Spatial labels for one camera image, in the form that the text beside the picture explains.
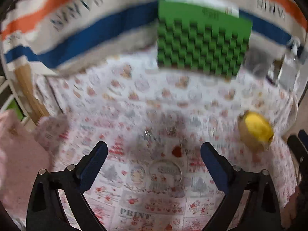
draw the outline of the screw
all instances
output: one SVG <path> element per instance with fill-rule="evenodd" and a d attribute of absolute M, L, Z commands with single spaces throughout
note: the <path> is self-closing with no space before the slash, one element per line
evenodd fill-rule
<path fill-rule="evenodd" d="M 234 169 L 236 172 L 239 172 L 239 171 L 242 170 L 242 168 L 241 168 L 240 166 L 237 166 L 237 165 L 233 165 L 232 167 L 233 167 L 233 169 Z"/>
<path fill-rule="evenodd" d="M 45 174 L 45 172 L 46 172 L 46 169 L 42 168 L 38 173 L 39 173 L 40 175 L 43 175 L 43 174 Z"/>
<path fill-rule="evenodd" d="M 75 169 L 75 167 L 76 167 L 76 166 L 75 166 L 74 164 L 68 165 L 68 166 L 67 166 L 67 170 L 68 170 L 68 171 L 72 171 L 72 170 Z"/>
<path fill-rule="evenodd" d="M 270 173 L 266 169 L 263 169 L 262 174 L 264 174 L 265 176 L 268 176 Z"/>

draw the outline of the clear plastic bottle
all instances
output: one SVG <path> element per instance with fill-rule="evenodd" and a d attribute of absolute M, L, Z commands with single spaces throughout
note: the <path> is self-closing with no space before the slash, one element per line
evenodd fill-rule
<path fill-rule="evenodd" d="M 283 63 L 278 74 L 278 83 L 282 88 L 296 94 L 299 84 L 299 69 L 301 64 L 297 59 L 297 50 L 301 45 L 297 37 L 291 38 L 293 43 L 291 51 L 287 51 L 283 58 Z"/>

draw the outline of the green object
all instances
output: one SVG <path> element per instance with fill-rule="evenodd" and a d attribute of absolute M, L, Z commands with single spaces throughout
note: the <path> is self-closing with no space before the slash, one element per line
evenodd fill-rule
<path fill-rule="evenodd" d="M 236 75 L 252 22 L 210 8 L 159 1 L 158 65 Z"/>
<path fill-rule="evenodd" d="M 25 117 L 25 115 L 23 114 L 22 110 L 20 109 L 20 107 L 18 106 L 17 102 L 15 101 L 15 99 L 9 104 L 7 109 L 13 109 L 16 112 L 17 118 L 20 121 Z"/>

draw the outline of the striped fabric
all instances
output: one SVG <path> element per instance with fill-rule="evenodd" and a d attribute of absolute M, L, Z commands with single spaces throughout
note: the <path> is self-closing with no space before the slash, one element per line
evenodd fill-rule
<path fill-rule="evenodd" d="M 238 5 L 240 17 L 252 20 L 250 45 L 280 58 L 297 36 L 302 43 L 298 55 L 306 62 L 307 20 L 293 0 L 225 1 Z M 28 60 L 74 72 L 153 43 L 156 18 L 157 0 L 15 0 L 2 22 L 4 53 L 11 70 Z M 301 74 L 304 88 L 308 65 Z"/>

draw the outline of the pink fabric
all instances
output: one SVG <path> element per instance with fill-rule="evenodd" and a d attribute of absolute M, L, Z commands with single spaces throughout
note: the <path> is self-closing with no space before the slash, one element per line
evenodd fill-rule
<path fill-rule="evenodd" d="M 49 164 L 47 151 L 23 127 L 15 112 L 8 110 L 0 115 L 0 201 L 11 215 L 26 217 L 36 175 Z"/>

